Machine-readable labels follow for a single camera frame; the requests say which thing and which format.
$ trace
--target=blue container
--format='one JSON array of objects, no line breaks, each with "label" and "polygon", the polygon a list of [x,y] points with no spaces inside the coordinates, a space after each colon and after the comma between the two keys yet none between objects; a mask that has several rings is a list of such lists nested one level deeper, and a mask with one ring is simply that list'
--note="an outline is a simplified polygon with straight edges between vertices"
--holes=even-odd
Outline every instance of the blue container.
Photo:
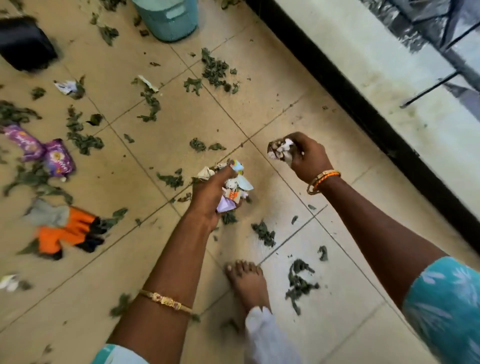
[{"label": "blue container", "polygon": [[160,40],[185,38],[198,25],[196,0],[132,0],[146,27]]}]

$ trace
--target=candy wrapper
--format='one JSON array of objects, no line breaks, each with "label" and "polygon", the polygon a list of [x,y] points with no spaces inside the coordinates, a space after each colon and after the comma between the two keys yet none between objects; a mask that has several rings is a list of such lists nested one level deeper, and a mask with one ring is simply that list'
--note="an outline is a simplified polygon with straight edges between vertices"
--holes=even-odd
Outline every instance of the candy wrapper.
[{"label": "candy wrapper", "polygon": [[[217,171],[226,167],[231,162],[232,161],[229,160],[227,162],[218,163],[215,165],[215,167],[213,167],[213,169],[204,167],[200,172],[198,172],[196,177],[199,180],[207,181]],[[238,173],[238,176],[225,182],[223,187],[223,196],[216,208],[217,212],[227,212],[235,209],[237,204],[240,202],[240,199],[248,197],[247,191],[253,190],[253,186],[243,176],[242,164],[234,159],[231,167]]]},{"label": "candy wrapper", "polygon": [[50,176],[66,178],[69,173],[75,170],[75,163],[61,139],[53,139],[45,144],[45,148],[47,149],[45,167],[47,167]]},{"label": "candy wrapper", "polygon": [[297,153],[297,146],[291,139],[281,138],[268,143],[267,154],[271,159],[279,159],[292,166],[293,155]]},{"label": "candy wrapper", "polygon": [[9,125],[3,128],[5,135],[14,141],[23,151],[22,162],[40,159],[45,154],[42,144],[18,125]]}]

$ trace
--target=white cloth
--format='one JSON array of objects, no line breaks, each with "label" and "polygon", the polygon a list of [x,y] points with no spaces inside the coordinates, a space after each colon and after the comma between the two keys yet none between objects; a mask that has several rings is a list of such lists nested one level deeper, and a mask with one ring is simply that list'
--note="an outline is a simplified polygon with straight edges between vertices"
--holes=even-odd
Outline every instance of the white cloth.
[{"label": "white cloth", "polygon": [[301,358],[268,308],[254,307],[245,319],[245,364],[301,364]]}]

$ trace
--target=bracelet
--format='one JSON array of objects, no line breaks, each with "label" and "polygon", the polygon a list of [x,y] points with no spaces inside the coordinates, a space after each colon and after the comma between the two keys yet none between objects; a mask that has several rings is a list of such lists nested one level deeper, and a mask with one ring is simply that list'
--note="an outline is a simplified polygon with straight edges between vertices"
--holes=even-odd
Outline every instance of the bracelet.
[{"label": "bracelet", "polygon": [[192,315],[192,309],[182,305],[180,302],[175,301],[173,298],[162,296],[160,293],[149,292],[145,290],[139,290],[139,293],[145,297],[148,297],[153,302],[158,304],[164,304],[165,306],[173,308],[175,311],[185,311],[188,314]]},{"label": "bracelet", "polygon": [[308,194],[320,194],[321,192],[317,190],[318,185],[325,181],[330,176],[341,176],[342,174],[337,170],[324,170],[322,173],[317,175],[312,182],[307,187]]}]

